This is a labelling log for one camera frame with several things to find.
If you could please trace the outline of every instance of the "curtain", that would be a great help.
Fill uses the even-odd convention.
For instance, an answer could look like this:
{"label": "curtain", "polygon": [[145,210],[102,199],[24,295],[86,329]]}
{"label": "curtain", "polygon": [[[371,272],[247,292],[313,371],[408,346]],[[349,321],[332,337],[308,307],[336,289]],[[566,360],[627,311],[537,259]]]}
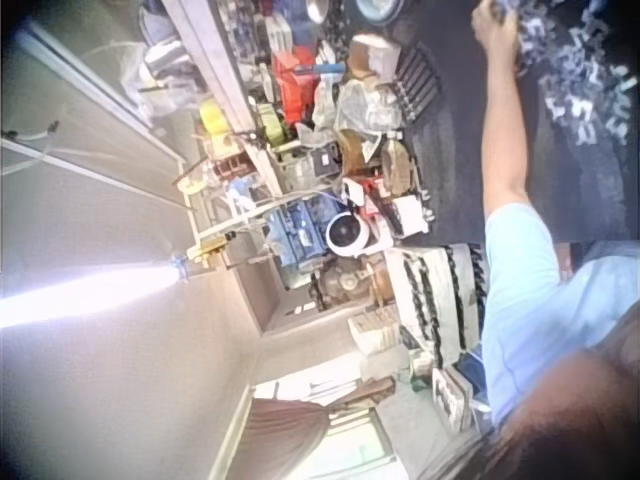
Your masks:
{"label": "curtain", "polygon": [[227,480],[283,480],[324,439],[332,413],[376,406],[392,395],[391,377],[367,383],[323,407],[313,402],[254,398]]}

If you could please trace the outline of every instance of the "person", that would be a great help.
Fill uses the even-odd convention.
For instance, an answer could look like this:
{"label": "person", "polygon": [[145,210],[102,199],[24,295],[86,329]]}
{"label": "person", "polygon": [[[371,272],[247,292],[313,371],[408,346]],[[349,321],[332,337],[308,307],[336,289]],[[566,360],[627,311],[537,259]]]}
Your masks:
{"label": "person", "polygon": [[482,0],[472,26],[488,63],[482,345],[494,429],[421,478],[640,478],[638,246],[614,245],[561,284],[526,191],[517,14],[500,21],[492,7]]}

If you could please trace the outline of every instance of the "window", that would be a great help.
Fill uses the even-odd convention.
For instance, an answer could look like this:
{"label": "window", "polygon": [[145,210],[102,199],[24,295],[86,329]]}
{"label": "window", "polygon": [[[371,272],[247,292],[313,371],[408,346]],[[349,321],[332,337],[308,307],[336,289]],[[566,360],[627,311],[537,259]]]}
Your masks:
{"label": "window", "polygon": [[[360,354],[344,355],[263,383],[255,388],[254,397],[329,405],[358,387],[360,359]],[[385,476],[390,472],[393,472],[391,477]],[[287,480],[370,478],[406,478],[404,467],[397,461],[375,409],[332,415],[324,440]]]}
{"label": "window", "polygon": [[336,416],[318,448],[288,480],[343,479],[395,460],[374,409]]}
{"label": "window", "polygon": [[303,400],[329,405],[358,386],[359,353],[348,354],[317,367],[256,386],[255,398]]}

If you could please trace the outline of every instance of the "hair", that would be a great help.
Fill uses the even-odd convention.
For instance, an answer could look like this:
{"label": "hair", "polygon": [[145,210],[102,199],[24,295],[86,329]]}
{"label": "hair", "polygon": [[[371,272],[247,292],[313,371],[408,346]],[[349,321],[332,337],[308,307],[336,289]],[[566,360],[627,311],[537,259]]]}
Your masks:
{"label": "hair", "polygon": [[504,440],[500,430],[467,442],[420,480],[626,480],[640,478],[640,427],[617,419],[615,438],[594,420],[588,430],[559,426]]}

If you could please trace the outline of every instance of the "fluorescent light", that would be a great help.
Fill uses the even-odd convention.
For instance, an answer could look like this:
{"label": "fluorescent light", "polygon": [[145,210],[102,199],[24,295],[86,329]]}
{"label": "fluorescent light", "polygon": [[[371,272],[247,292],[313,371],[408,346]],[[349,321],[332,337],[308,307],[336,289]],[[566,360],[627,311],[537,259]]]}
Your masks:
{"label": "fluorescent light", "polygon": [[173,266],[115,270],[0,300],[0,329],[110,310],[173,285]]}

